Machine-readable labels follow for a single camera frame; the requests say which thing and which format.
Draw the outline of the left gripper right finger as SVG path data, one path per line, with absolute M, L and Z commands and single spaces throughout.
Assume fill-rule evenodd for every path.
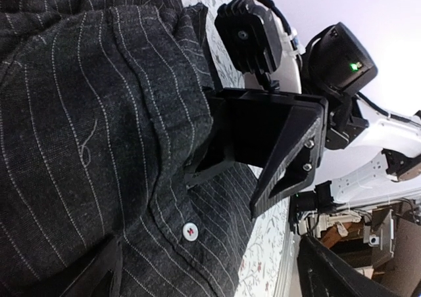
M 387 297 L 395 293 L 358 273 L 318 239 L 304 236 L 297 257 L 303 296 Z

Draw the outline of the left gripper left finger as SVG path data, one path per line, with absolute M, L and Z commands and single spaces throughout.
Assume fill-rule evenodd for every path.
M 54 276 L 50 296 L 118 296 L 122 280 L 122 245 L 115 237 Z

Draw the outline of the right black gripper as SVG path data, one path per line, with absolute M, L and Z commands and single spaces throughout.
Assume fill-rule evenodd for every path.
M 207 97 L 212 128 L 185 167 L 187 188 L 234 162 L 260 167 L 250 199 L 251 217 L 257 218 L 313 182 L 326 132 L 325 99 L 246 89 L 225 89 Z

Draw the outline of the black pinstriped shirt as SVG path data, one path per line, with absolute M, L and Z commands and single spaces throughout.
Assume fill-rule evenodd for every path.
M 1 295 L 107 237 L 118 296 L 233 296 L 254 173 L 187 188 L 218 83 L 207 8 L 182 0 L 1 0 Z

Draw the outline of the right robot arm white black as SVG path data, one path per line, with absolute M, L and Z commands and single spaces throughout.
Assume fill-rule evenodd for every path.
M 326 28 L 306 53 L 280 22 L 216 23 L 242 72 L 256 76 L 256 89 L 209 91 L 214 118 L 205 155 L 187 169 L 198 185 L 239 162 L 262 169 L 246 203 L 258 217 L 285 198 L 292 212 L 333 212 L 399 198 L 385 191 L 420 177 L 420 116 L 384 110 L 360 91 L 377 68 L 342 23 Z M 326 150 L 376 147 L 370 161 L 309 191 Z

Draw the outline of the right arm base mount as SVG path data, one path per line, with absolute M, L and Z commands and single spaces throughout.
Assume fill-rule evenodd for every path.
M 420 295 L 420 189 L 333 204 L 330 182 L 296 194 L 289 225 L 398 296 Z

